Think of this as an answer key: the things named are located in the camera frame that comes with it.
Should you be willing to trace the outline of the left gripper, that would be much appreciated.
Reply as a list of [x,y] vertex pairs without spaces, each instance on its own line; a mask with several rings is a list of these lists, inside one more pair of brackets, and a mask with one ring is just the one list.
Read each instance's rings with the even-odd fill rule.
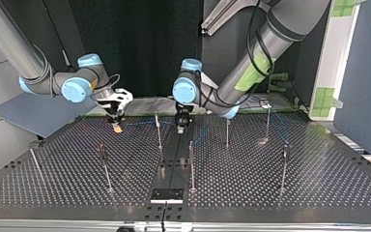
[[175,115],[175,122],[177,127],[178,134],[183,134],[185,128],[189,125],[191,117],[190,113],[192,112],[191,108],[179,108]]

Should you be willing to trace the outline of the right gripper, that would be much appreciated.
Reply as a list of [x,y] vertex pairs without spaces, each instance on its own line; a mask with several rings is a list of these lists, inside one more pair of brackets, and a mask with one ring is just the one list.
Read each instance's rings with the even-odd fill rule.
[[106,112],[108,122],[114,124],[113,130],[121,133],[123,130],[119,125],[125,115],[127,103],[116,100],[97,100],[97,104]]

